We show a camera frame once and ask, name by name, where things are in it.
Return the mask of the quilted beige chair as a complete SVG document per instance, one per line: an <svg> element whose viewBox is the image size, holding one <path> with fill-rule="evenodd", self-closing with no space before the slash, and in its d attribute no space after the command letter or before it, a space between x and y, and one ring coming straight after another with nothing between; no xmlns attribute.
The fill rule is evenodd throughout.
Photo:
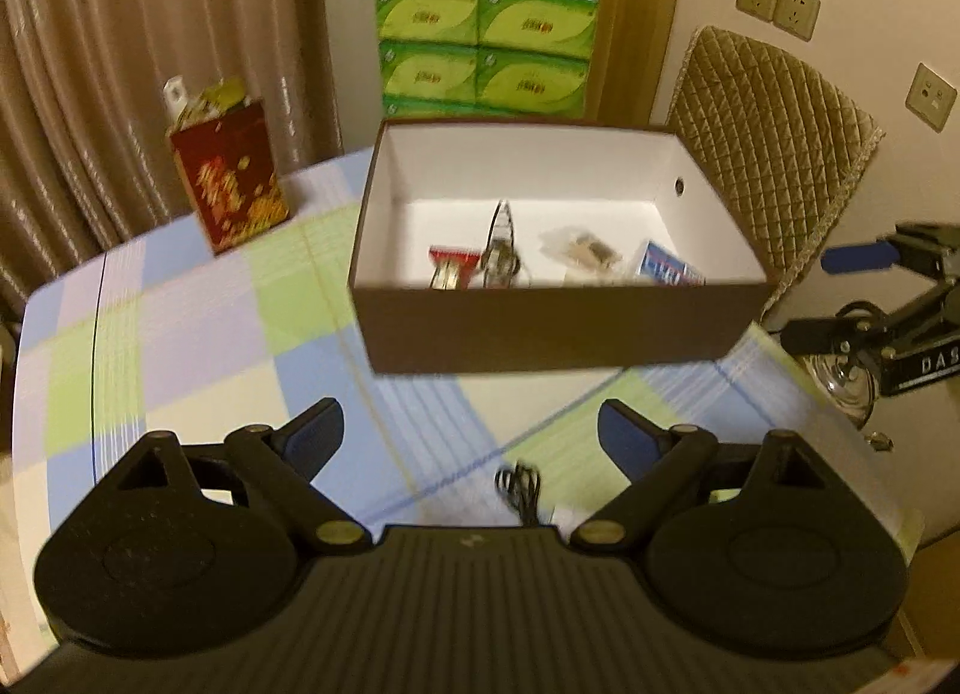
<svg viewBox="0 0 960 694"><path fill-rule="evenodd" d="M667 127L775 272L763 315L807 276L885 136L807 61L716 26L686 47Z"/></svg>

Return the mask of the cotton swab bag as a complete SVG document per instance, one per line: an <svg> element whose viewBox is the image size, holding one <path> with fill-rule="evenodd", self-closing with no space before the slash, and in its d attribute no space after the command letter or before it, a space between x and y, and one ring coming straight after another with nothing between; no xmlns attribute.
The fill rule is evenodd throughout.
<svg viewBox="0 0 960 694"><path fill-rule="evenodd" d="M590 273L610 273L622 260L622 255L594 232L576 226L544 232L540 242L540 252L551 260Z"/></svg>

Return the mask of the metal hair clip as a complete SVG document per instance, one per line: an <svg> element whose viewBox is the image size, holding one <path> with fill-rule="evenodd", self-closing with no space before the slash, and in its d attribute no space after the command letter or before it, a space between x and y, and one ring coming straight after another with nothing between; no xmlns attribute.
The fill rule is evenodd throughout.
<svg viewBox="0 0 960 694"><path fill-rule="evenodd" d="M491 218L487 245L480 262L483 286L491 289L511 288L522 266L516 250L511 208L508 201L500 201Z"/></svg>

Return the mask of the single wall socket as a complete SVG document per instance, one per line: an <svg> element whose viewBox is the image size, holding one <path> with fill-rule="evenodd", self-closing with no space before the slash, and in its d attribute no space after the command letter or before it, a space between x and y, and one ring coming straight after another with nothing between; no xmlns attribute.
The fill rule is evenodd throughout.
<svg viewBox="0 0 960 694"><path fill-rule="evenodd" d="M940 133L949 122L957 94L957 88L947 79L926 63L919 63L905 97L905 107L935 133Z"/></svg>

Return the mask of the green tissue box stack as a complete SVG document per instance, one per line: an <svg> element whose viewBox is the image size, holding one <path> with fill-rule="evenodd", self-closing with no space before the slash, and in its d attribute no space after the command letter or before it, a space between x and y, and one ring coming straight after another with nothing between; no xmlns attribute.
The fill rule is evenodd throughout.
<svg viewBox="0 0 960 694"><path fill-rule="evenodd" d="M581 118L601 0L374 0L389 118Z"/></svg>

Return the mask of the double wall socket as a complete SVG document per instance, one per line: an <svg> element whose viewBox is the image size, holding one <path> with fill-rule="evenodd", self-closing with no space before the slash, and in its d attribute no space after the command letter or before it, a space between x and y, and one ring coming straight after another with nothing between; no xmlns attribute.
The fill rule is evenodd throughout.
<svg viewBox="0 0 960 694"><path fill-rule="evenodd" d="M788 34L811 42L820 13L820 0L736 0L736 8Z"/></svg>

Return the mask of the brown cardboard box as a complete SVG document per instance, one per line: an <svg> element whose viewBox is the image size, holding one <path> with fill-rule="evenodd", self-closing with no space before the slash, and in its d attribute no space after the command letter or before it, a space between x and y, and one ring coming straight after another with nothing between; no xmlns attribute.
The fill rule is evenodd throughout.
<svg viewBox="0 0 960 694"><path fill-rule="evenodd" d="M506 118L382 125L348 278L382 373L711 361L775 284L676 134Z"/></svg>

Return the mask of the blue tissue pack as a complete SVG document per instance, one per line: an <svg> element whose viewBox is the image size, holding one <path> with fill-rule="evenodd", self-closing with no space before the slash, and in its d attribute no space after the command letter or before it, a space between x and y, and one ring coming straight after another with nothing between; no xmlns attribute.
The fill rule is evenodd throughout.
<svg viewBox="0 0 960 694"><path fill-rule="evenodd" d="M703 274L661 245L646 240L631 258L626 276L661 286L703 286Z"/></svg>

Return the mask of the glass kettle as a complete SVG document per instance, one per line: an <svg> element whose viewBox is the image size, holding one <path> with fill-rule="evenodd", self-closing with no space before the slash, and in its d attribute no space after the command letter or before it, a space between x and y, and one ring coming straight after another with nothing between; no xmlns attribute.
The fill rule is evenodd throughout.
<svg viewBox="0 0 960 694"><path fill-rule="evenodd" d="M839 411L861 432L872 450L892 453L893 440L867 427L877 403L877 382L872 373L850 356L804 356L800 363Z"/></svg>

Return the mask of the brown curtain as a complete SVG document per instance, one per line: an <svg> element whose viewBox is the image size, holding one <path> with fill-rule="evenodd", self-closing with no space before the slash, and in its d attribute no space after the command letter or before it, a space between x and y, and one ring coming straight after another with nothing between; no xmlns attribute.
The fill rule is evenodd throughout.
<svg viewBox="0 0 960 694"><path fill-rule="evenodd" d="M2 0L2 313L189 213L164 84L237 76L280 172L337 156L324 0Z"/></svg>

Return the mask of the red gift bag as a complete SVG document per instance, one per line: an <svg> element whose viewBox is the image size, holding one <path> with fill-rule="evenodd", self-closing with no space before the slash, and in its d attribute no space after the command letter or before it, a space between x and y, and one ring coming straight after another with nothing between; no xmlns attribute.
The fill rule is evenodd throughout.
<svg viewBox="0 0 960 694"><path fill-rule="evenodd" d="M229 252L290 217L278 182L262 100L241 78L199 92L182 76L163 86L167 141L213 253Z"/></svg>

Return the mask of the red candy packet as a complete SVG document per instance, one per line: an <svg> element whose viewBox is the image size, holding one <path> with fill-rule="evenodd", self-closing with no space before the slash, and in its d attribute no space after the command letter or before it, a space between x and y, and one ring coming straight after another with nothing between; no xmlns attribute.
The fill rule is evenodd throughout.
<svg viewBox="0 0 960 694"><path fill-rule="evenodd" d="M431 245L428 255L433 263L431 289L467 289L482 260L482 253L477 250L438 245Z"/></svg>

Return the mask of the checked tablecloth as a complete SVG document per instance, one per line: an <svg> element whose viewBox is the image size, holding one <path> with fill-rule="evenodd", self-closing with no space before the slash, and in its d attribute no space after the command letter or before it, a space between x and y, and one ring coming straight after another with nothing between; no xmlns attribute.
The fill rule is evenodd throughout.
<svg viewBox="0 0 960 694"><path fill-rule="evenodd" d="M290 223L213 255L194 217L148 232L37 289L26 304L13 398L13 497L23 563L147 430L215 442L283 424L314 401L347 432L320 490L366 527L509 520L493 476L542 473L540 515L576 522L625 485L597 440L602 401L661 424L755 442L804 435L905 549L923 522L885 460L819 400L759 328L724 359L620 372L382 377L366 361L347 291L359 192L355 152L288 178Z"/></svg>

